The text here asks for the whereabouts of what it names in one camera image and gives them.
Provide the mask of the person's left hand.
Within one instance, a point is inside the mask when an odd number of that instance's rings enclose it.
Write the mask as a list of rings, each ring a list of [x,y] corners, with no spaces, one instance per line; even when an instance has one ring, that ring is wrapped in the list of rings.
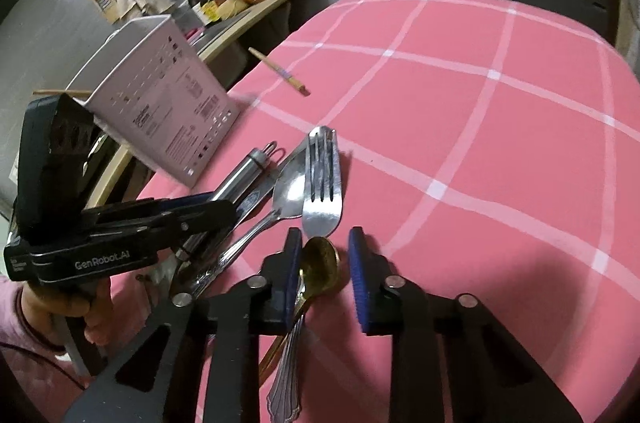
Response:
[[[25,284],[21,308],[30,327],[54,345],[62,344],[54,327],[55,316],[84,319],[85,338],[90,343],[105,346],[112,338],[114,305],[110,278],[101,279],[96,284],[96,293],[91,301],[47,287]]]

